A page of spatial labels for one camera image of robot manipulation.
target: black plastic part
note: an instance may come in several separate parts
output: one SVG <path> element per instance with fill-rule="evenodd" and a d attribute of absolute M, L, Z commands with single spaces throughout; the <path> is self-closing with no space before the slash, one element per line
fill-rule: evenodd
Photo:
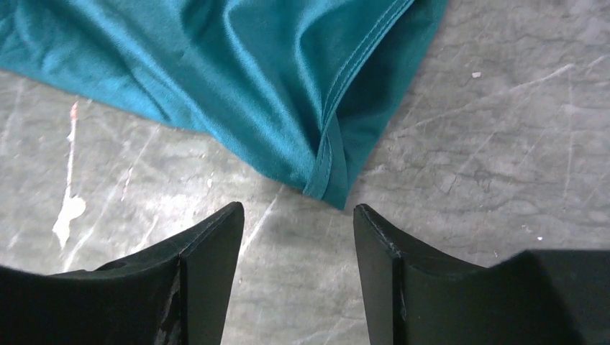
<path fill-rule="evenodd" d="M 610 344 L 610 252 L 532 250 L 483 268 L 355 209 L 371 345 Z"/>
<path fill-rule="evenodd" d="M 243 226 L 231 203 L 93 272 L 0 267 L 0 344 L 220 344 Z"/>

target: teal cloth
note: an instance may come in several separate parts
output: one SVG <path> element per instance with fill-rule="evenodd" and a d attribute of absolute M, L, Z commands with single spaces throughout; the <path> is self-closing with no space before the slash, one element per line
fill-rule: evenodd
<path fill-rule="evenodd" d="M 344 208 L 447 0 L 2 0 L 0 68 Z"/>

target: white stain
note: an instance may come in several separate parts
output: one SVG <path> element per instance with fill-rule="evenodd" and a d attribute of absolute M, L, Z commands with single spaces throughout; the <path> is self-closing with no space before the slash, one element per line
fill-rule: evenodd
<path fill-rule="evenodd" d="M 87 204 L 81 197 L 72 196 L 72 172 L 74 168 L 74 146 L 76 140 L 76 121 L 78 120 L 78 101 L 72 105 L 70 110 L 71 130 L 68 135 L 70 142 L 70 154 L 68 155 L 68 174 L 65 178 L 65 192 L 63 194 L 63 202 L 61 211 L 59 212 L 57 221 L 53 225 L 53 233 L 58 237 L 61 249 L 65 247 L 65 243 L 70 237 L 70 222 L 78 218 L 85 212 Z"/>

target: garment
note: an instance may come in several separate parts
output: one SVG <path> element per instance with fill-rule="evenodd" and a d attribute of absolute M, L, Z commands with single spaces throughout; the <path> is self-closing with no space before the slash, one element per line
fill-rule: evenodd
<path fill-rule="evenodd" d="M 343 208 L 447 0 L 3 0 L 0 68 Z"/>

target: concrete floor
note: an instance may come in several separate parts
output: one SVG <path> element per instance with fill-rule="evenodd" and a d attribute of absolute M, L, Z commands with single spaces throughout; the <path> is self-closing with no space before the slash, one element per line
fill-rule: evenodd
<path fill-rule="evenodd" d="M 262 178 L 205 135 L 81 100 L 72 194 L 86 210 L 61 249 L 75 98 L 0 72 L 0 264 L 92 270 L 242 201 L 224 344 L 368 344 L 350 211 Z M 610 248 L 609 157 L 608 1 L 454 0 L 350 207 L 480 265 Z"/>

